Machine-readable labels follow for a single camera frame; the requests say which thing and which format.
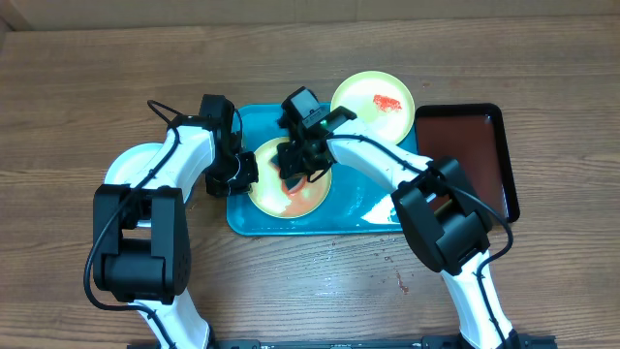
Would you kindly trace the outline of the yellow-green plate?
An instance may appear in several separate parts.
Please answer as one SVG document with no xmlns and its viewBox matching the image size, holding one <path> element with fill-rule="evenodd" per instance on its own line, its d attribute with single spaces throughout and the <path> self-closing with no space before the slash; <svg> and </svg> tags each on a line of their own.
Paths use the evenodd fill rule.
<svg viewBox="0 0 620 349">
<path fill-rule="evenodd" d="M 277 145 L 287 140 L 287 137 L 272 139 L 255 151 L 259 180 L 251 184 L 249 197 L 264 213 L 276 218 L 293 219 L 312 212 L 326 199 L 332 171 L 315 182 L 303 177 L 289 188 L 286 181 L 280 178 L 279 168 L 271 162 L 277 153 Z"/>
<path fill-rule="evenodd" d="M 345 79 L 335 90 L 330 108 L 354 112 L 383 139 L 401 143 L 413 128 L 416 104 L 408 87 L 380 71 L 365 71 Z"/>
</svg>

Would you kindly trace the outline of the light blue plate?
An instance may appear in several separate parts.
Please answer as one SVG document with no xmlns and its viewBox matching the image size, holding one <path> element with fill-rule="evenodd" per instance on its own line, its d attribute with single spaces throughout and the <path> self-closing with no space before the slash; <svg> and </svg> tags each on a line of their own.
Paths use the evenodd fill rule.
<svg viewBox="0 0 620 349">
<path fill-rule="evenodd" d="M 161 143 L 143 143 L 124 151 L 110 165 L 104 184 L 124 184 L 139 172 L 162 146 Z"/>
</svg>

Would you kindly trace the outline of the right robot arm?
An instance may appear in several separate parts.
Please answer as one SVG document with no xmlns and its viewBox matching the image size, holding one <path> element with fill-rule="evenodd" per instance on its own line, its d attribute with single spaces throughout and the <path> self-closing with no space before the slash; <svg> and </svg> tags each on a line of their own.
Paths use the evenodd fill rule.
<svg viewBox="0 0 620 349">
<path fill-rule="evenodd" d="M 516 348 L 518 334 L 504 314 L 490 275 L 488 234 L 504 220 L 481 201 L 458 162 L 432 160 L 379 137 L 351 111 L 285 107 L 278 121 L 289 132 L 279 145 L 280 176 L 310 176 L 334 164 L 350 167 L 388 190 L 409 247 L 442 275 L 472 348 Z"/>
</svg>

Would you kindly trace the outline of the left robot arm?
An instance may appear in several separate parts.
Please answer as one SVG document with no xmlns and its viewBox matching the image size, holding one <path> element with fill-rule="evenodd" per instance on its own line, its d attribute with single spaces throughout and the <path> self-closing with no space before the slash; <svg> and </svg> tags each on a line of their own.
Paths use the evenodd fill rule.
<svg viewBox="0 0 620 349">
<path fill-rule="evenodd" d="M 211 329 L 188 290 L 191 247 L 185 205 L 199 177 L 214 197 L 246 193 L 253 153 L 233 129 L 236 110 L 178 114 L 161 143 L 135 145 L 111 164 L 93 199 L 85 296 L 105 311 L 136 311 L 161 348 L 208 348 Z"/>
</svg>

